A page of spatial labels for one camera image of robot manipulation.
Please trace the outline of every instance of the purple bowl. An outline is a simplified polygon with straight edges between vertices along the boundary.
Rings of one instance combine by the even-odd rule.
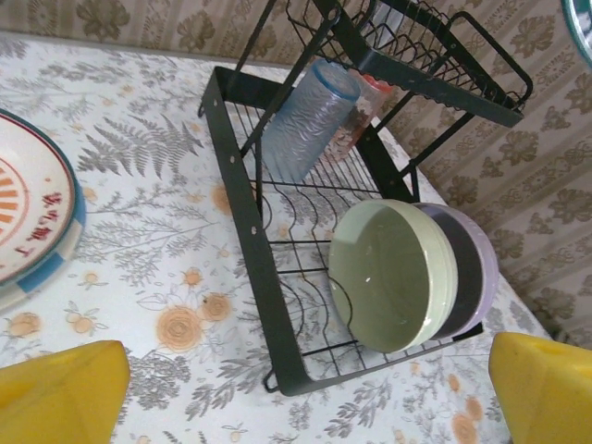
[[[432,217],[448,237],[458,264],[459,286],[449,318],[432,339],[458,336],[487,314],[498,290],[500,270],[491,242],[466,214],[436,203],[416,206]]]

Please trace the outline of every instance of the green bowl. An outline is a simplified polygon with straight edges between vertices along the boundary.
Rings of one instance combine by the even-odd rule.
[[[339,222],[329,251],[339,316],[366,347],[400,352],[430,339],[456,297],[444,232],[410,203],[363,201]]]

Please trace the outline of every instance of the black metal dish rack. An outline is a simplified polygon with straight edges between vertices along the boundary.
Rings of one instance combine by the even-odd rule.
[[[216,67],[203,94],[205,114],[253,288],[255,327],[262,327],[273,370],[267,391],[291,396],[332,386],[353,377],[442,349],[483,331],[429,341],[408,351],[369,351],[343,325],[332,304],[327,274],[329,235],[339,218],[363,199],[418,202],[416,167],[473,116],[513,126],[532,81],[467,13],[447,18],[432,6],[407,0],[289,0],[286,13],[302,41],[302,53],[283,83],[241,72],[267,17],[269,0],[234,70]],[[387,19],[373,21],[377,7]],[[402,14],[392,29],[390,14]],[[462,20],[479,32],[522,80],[522,94],[504,92],[454,37]],[[375,128],[371,125],[350,157],[320,160],[300,183],[273,180],[261,160],[265,125],[286,100],[294,81],[313,56],[356,68],[409,92]],[[465,114],[399,171],[377,133],[416,94]],[[411,178],[411,190],[403,178]],[[282,236],[274,228],[284,221]],[[270,379],[275,375],[277,384]]]

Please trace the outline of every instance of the patterned wallpaper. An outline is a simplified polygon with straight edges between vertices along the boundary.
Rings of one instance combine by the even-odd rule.
[[[301,44],[286,20],[287,2],[277,1],[253,58],[288,64],[298,56]],[[265,3],[4,0],[0,28],[238,57]],[[424,171],[450,205],[486,230],[505,276],[544,325],[561,327],[574,343],[592,347],[592,72],[576,51],[560,2],[431,3],[449,14],[472,13],[527,70],[535,91],[515,128],[475,118]],[[480,37],[463,25],[455,32],[496,81],[519,88]],[[396,91],[386,106],[401,97]],[[415,97],[390,129],[413,154],[459,115]]]

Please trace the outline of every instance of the table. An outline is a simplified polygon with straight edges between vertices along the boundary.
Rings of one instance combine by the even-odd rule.
[[[0,366],[121,340],[131,368],[113,437],[122,444],[508,442],[487,374],[492,338],[545,332],[504,278],[474,339],[301,397],[265,392],[265,341],[245,320],[253,294],[196,116],[213,66],[0,37],[0,106],[64,150],[88,210],[75,260],[0,314]],[[420,188],[442,203],[423,176]]]

